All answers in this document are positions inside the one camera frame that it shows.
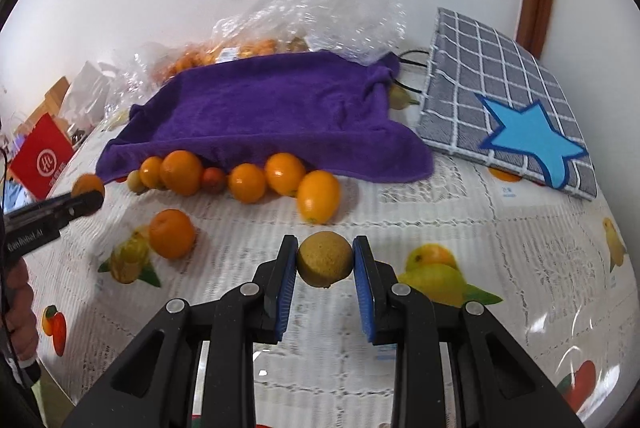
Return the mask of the left hand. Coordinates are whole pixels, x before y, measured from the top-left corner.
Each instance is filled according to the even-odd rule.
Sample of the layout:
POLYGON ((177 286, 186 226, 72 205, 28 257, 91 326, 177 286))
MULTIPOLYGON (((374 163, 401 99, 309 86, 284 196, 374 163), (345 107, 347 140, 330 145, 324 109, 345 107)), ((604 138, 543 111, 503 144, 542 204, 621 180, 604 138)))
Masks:
POLYGON ((32 311, 34 291, 29 285, 26 263, 21 259, 6 274, 6 286, 13 294, 6 314, 8 329, 17 359, 26 361, 35 356, 38 346, 37 318, 32 311))

